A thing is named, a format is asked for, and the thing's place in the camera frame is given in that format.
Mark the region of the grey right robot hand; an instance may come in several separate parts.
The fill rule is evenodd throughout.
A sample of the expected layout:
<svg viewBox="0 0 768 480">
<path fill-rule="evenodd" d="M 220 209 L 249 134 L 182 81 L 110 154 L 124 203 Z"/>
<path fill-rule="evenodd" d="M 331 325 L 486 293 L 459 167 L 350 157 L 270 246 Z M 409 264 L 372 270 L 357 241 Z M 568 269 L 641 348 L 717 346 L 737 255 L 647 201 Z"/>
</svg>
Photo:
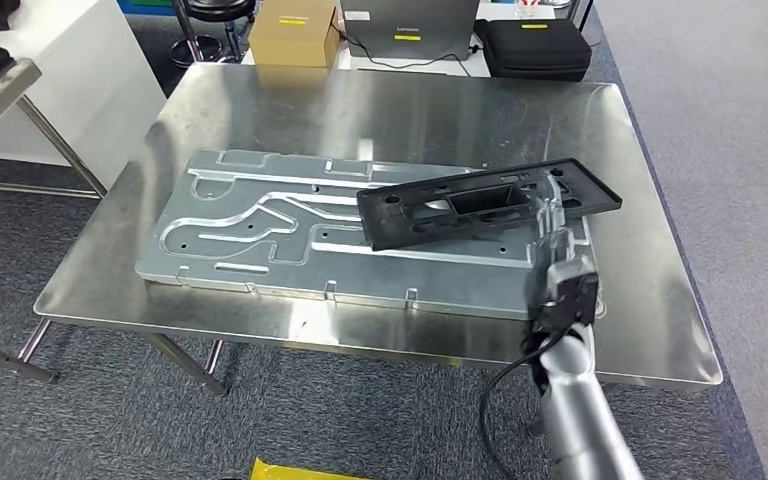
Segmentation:
<svg viewBox="0 0 768 480">
<path fill-rule="evenodd" d="M 574 236 L 566 226 L 562 193 L 558 181 L 551 173 L 544 173 L 537 182 L 537 226 L 539 239 L 533 246 L 533 270 L 543 271 L 558 263 L 571 263 L 595 270 L 586 255 L 577 255 Z"/>
</svg>

